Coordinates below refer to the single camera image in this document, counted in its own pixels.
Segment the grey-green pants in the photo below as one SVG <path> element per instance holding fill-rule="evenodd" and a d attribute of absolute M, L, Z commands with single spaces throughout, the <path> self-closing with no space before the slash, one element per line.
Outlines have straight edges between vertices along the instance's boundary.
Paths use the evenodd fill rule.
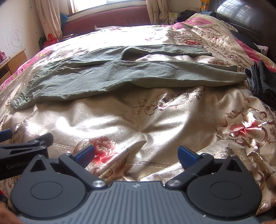
<path fill-rule="evenodd" d="M 47 101 L 76 100 L 113 91 L 127 83 L 144 87 L 226 86 L 246 80 L 235 66 L 189 61 L 135 61 L 137 56 L 209 55 L 202 46 L 173 44 L 114 46 L 43 66 L 12 101 L 20 110 Z"/>

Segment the floral satin bed quilt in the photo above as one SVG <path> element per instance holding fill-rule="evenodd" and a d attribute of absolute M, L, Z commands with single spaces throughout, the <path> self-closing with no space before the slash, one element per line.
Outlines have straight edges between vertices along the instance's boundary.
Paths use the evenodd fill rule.
<path fill-rule="evenodd" d="M 108 181 L 163 181 L 182 171 L 177 148 L 185 145 L 216 158 L 237 154 L 262 192 L 258 212 L 275 206 L 275 109 L 256 98 L 247 82 L 222 87 L 121 88 L 74 101 L 49 101 L 15 111 L 12 101 L 43 67 L 113 46 L 203 46 L 211 56 L 147 55 L 143 62 L 184 61 L 237 66 L 275 63 L 231 34 L 233 27 L 196 14 L 174 26 L 107 27 L 52 45 L 23 64 L 1 85 L 1 129 L 10 143 L 50 132 L 55 158 L 95 147 L 88 170 Z"/>

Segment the wooden tv cabinet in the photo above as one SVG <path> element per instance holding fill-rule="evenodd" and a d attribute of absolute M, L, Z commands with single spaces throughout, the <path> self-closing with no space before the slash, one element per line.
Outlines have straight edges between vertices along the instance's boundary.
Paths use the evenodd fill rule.
<path fill-rule="evenodd" d="M 17 69 L 27 61 L 25 49 L 19 51 L 14 56 L 7 58 L 1 62 L 1 84 L 4 83 Z"/>

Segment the red gift bag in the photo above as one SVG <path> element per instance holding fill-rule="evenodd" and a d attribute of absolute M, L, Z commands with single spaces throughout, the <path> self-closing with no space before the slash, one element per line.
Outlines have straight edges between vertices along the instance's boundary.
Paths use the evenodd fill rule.
<path fill-rule="evenodd" d="M 43 43 L 43 48 L 56 44 L 58 41 L 57 37 L 54 37 L 52 33 L 48 34 L 47 40 Z"/>

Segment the black folded garment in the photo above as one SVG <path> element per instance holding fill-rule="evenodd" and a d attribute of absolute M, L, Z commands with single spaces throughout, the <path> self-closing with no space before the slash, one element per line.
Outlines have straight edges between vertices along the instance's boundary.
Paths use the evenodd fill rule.
<path fill-rule="evenodd" d="M 270 107 L 275 107 L 275 72 L 270 71 L 262 60 L 251 68 L 245 68 L 251 92 Z"/>

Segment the left beige curtain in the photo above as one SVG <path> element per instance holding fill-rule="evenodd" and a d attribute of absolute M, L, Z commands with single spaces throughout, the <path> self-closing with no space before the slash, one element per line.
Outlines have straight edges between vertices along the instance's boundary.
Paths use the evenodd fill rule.
<path fill-rule="evenodd" d="M 37 12 L 46 37 L 53 34 L 60 41 L 62 37 L 59 1 L 35 0 Z"/>

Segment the beige curtain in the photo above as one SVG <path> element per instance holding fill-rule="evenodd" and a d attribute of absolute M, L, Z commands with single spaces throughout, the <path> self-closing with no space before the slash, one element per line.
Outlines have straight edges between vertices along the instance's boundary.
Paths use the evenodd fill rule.
<path fill-rule="evenodd" d="M 37 12 L 46 37 L 53 34 L 60 41 L 62 37 L 59 1 L 35 0 Z"/>
<path fill-rule="evenodd" d="M 171 12 L 168 0 L 146 0 L 146 6 L 152 25 L 168 25 Z"/>

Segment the window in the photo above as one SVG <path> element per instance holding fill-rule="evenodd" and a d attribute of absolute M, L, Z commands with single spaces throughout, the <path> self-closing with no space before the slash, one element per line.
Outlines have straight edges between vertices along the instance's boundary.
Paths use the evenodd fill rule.
<path fill-rule="evenodd" d="M 72 13 L 78 13 L 84 10 L 97 8 L 97 7 L 105 7 L 105 6 L 114 6 L 123 4 L 123 6 L 144 6 L 146 5 L 146 1 L 127 1 L 127 0 L 117 0 L 117 1 L 69 1 Z"/>

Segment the dark clothes pile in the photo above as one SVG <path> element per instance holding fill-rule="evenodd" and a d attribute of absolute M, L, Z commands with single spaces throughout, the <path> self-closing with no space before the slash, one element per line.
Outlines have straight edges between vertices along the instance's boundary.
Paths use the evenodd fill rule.
<path fill-rule="evenodd" d="M 194 15 L 196 13 L 196 11 L 194 10 L 185 10 L 181 13 L 178 14 L 177 16 L 177 22 L 184 22 L 186 21 L 189 17 L 191 17 L 192 15 Z"/>

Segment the maroon padded window bench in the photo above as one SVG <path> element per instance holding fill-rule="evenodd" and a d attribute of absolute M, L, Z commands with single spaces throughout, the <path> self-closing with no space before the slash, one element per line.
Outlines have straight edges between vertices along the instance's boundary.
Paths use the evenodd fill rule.
<path fill-rule="evenodd" d="M 95 27 L 108 26 L 141 26 L 150 25 L 147 6 L 124 7 L 67 22 L 62 28 L 63 36 L 71 34 L 87 34 L 95 31 Z"/>

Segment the dark wooden headboard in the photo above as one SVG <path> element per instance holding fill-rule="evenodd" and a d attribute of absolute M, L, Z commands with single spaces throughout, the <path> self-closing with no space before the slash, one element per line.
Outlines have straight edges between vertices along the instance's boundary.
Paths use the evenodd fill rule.
<path fill-rule="evenodd" d="M 208 10 L 258 45 L 267 46 L 275 62 L 275 1 L 210 1 Z"/>

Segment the right beige curtain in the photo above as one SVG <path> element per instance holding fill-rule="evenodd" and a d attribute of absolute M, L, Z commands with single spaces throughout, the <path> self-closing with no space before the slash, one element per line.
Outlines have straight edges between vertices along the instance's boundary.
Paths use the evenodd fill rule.
<path fill-rule="evenodd" d="M 168 0 L 146 0 L 146 6 L 152 25 L 168 25 L 171 12 Z"/>

